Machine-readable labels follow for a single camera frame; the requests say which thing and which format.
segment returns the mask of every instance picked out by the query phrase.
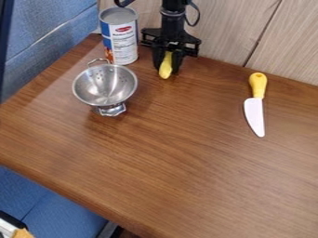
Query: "beige wall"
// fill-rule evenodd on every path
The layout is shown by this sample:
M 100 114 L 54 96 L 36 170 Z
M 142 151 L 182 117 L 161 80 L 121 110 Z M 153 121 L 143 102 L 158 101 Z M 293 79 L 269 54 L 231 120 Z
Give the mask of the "beige wall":
M 189 33 L 200 55 L 318 85 L 317 0 L 193 0 L 202 19 Z M 161 0 L 136 0 L 139 25 L 159 27 Z M 100 0 L 100 8 L 114 6 Z M 190 17 L 195 12 L 189 9 Z

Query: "white blade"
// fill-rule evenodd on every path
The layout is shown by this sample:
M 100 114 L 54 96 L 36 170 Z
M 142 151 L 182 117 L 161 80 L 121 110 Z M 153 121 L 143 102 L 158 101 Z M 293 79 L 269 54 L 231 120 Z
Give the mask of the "white blade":
M 246 99 L 244 111 L 247 122 L 258 137 L 265 136 L 263 102 L 260 98 Z

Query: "colander handle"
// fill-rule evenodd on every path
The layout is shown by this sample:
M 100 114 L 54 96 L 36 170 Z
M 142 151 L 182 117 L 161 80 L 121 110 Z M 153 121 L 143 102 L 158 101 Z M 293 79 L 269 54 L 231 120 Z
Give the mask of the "colander handle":
M 106 61 L 107 63 L 110 64 L 110 61 L 107 60 L 107 59 L 93 59 L 93 60 L 91 60 L 91 61 L 87 64 L 87 67 L 90 68 L 91 65 L 92 65 L 93 63 L 97 62 L 97 61 Z

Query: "blue chair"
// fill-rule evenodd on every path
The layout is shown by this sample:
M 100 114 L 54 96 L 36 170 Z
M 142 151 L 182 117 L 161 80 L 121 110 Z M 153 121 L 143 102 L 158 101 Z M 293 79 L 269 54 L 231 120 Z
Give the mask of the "blue chair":
M 97 28 L 96 0 L 15 0 L 4 102 Z M 37 238 L 95 237 L 108 221 L 0 166 L 0 210 Z
M 0 192 L 0 210 L 27 224 L 35 237 L 96 237 L 108 222 L 4 167 Z

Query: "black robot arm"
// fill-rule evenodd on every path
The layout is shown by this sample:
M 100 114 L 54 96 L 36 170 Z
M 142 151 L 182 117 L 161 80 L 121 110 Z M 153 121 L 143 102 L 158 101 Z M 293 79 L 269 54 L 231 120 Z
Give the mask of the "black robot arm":
M 126 7 L 135 0 L 114 0 L 119 7 Z M 186 15 L 186 6 L 198 12 L 197 20 L 190 23 Z M 192 0 L 163 0 L 160 10 L 161 28 L 144 28 L 141 30 L 141 43 L 152 48 L 153 65 L 160 70 L 166 56 L 171 56 L 172 73 L 177 73 L 185 56 L 197 57 L 201 40 L 184 30 L 184 23 L 195 26 L 200 20 L 200 10 Z

